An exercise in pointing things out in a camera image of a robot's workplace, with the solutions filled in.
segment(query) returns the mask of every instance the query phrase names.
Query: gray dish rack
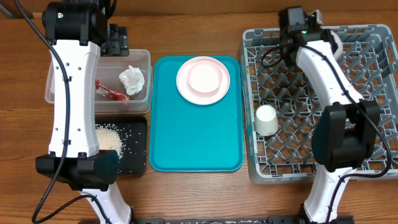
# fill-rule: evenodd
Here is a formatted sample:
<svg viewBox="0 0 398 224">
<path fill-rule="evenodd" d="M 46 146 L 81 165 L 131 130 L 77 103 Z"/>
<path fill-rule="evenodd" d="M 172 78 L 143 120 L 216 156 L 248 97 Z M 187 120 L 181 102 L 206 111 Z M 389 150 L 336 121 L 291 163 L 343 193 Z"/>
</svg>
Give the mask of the gray dish rack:
<svg viewBox="0 0 398 224">
<path fill-rule="evenodd" d="M 382 179 L 398 179 L 398 91 L 394 74 L 398 54 L 390 29 L 385 25 L 324 27 L 335 31 L 343 41 L 338 59 L 342 70 L 366 100 L 381 106 L 379 129 L 392 150 L 392 167 Z M 249 176 L 256 184 L 312 181 L 317 171 L 312 149 L 313 130 L 322 109 L 305 74 L 287 68 L 282 61 L 262 70 L 262 54 L 279 43 L 279 29 L 249 29 L 240 49 L 241 83 L 246 115 L 246 149 Z M 279 59 L 276 50 L 266 57 Z M 278 111 L 279 130 L 273 136 L 260 136 L 254 130 L 254 113 L 261 105 Z M 386 152 L 376 139 L 374 153 L 357 173 L 372 174 L 386 166 Z"/>
</svg>

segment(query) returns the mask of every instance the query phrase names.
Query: pink plate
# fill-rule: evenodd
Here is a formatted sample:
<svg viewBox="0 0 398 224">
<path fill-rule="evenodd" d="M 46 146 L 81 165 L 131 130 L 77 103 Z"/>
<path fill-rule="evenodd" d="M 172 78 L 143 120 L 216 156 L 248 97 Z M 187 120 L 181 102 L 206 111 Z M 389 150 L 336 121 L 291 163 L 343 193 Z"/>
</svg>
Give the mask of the pink plate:
<svg viewBox="0 0 398 224">
<path fill-rule="evenodd" d="M 186 61 L 177 73 L 177 88 L 189 102 L 209 105 L 228 92 L 228 69 L 212 57 L 195 57 Z"/>
</svg>

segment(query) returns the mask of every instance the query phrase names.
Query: white paper cup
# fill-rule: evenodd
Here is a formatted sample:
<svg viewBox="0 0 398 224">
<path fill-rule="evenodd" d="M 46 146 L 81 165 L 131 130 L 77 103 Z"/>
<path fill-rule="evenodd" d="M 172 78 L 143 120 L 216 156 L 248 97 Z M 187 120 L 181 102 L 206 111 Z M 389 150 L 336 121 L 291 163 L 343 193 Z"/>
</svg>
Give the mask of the white paper cup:
<svg viewBox="0 0 398 224">
<path fill-rule="evenodd" d="M 256 111 L 254 129 L 262 136 L 271 136 L 278 131 L 276 110 L 270 105 L 262 105 Z"/>
</svg>

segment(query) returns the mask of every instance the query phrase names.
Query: crumpled tissue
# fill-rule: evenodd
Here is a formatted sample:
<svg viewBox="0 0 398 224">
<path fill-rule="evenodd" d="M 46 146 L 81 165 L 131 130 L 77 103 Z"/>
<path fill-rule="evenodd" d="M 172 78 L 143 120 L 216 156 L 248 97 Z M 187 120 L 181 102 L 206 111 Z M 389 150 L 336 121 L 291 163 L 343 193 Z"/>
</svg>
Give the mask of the crumpled tissue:
<svg viewBox="0 0 398 224">
<path fill-rule="evenodd" d="M 129 69 L 119 75 L 119 79 L 126 88 L 126 93 L 130 96 L 141 91 L 145 83 L 141 70 L 130 65 Z"/>
</svg>

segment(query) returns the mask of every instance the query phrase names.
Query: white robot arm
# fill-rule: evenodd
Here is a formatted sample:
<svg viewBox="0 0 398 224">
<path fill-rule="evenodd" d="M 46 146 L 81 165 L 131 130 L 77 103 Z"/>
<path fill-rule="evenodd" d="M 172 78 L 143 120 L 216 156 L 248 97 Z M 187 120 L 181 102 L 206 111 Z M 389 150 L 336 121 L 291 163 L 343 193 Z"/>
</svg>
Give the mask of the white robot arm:
<svg viewBox="0 0 398 224">
<path fill-rule="evenodd" d="M 359 100 L 363 99 L 363 97 L 354 89 L 354 87 L 345 77 L 344 73 L 341 71 L 340 66 L 333 57 L 330 43 L 323 40 L 317 40 L 308 42 L 307 45 L 328 57 L 329 61 L 338 72 L 340 80 L 349 91 L 349 94 L 354 98 L 355 102 L 359 103 Z M 310 80 L 310 83 L 312 84 L 312 87 L 318 96 L 323 110 L 326 106 L 330 106 L 335 102 L 339 102 L 342 105 L 351 104 L 351 102 L 343 94 L 341 87 L 331 71 L 331 68 L 321 58 L 321 56 L 309 49 L 301 47 L 297 51 L 296 63 Z M 326 222 L 326 216 L 328 213 L 332 192 L 336 188 L 340 177 L 345 174 L 351 174 L 355 172 L 355 170 L 356 169 L 353 169 L 352 167 L 345 167 L 336 169 L 334 172 L 328 172 L 324 165 L 318 165 L 315 180 L 312 185 L 312 190 L 308 196 L 308 199 L 306 199 L 304 202 L 305 213 L 311 222 Z M 338 195 L 333 203 L 333 210 L 329 221 L 337 218 L 337 207 L 341 196 L 343 195 L 348 179 L 349 178 L 347 178 L 346 181 L 339 187 Z"/>
<path fill-rule="evenodd" d="M 95 131 L 95 78 L 101 54 L 127 56 L 129 52 L 124 47 L 128 46 L 127 42 L 119 43 L 123 27 L 108 24 L 108 15 L 104 12 L 109 7 L 110 1 L 96 4 L 51 2 L 43 13 L 45 38 L 64 64 L 71 99 L 69 144 L 57 181 L 68 183 L 81 195 L 94 195 L 101 209 L 92 198 L 87 199 L 101 223 L 129 224 L 134 216 L 132 208 L 124 202 L 116 184 L 119 157 L 116 151 L 99 150 Z M 119 36 L 113 38 L 116 42 L 109 43 L 111 29 L 115 26 Z M 106 45 L 118 48 L 109 49 Z M 36 159 L 37 172 L 51 178 L 58 169 L 64 150 L 66 115 L 65 80 L 54 54 L 52 63 L 55 79 L 53 132 L 49 154 Z M 101 210 L 109 220 L 105 220 Z"/>
<path fill-rule="evenodd" d="M 367 121 L 353 102 L 364 108 L 374 124 L 379 121 L 380 109 L 377 102 L 364 101 L 345 77 L 333 56 L 339 50 L 337 46 L 342 47 L 336 43 L 341 40 L 336 40 L 338 36 L 330 30 L 320 27 L 316 14 L 307 16 L 301 7 L 287 8 L 279 13 L 279 24 L 282 59 L 287 66 L 296 65 L 303 70 L 323 110 L 312 137 L 317 173 L 302 213 L 305 213 L 306 224 L 329 223 L 338 219 L 337 207 L 349 180 L 345 178 L 338 187 L 340 177 L 356 171 L 363 159 L 372 154 L 376 139 L 376 133 L 364 125 Z M 345 129 L 347 121 L 356 123 L 355 128 Z M 333 191 L 337 187 L 330 209 Z"/>
</svg>

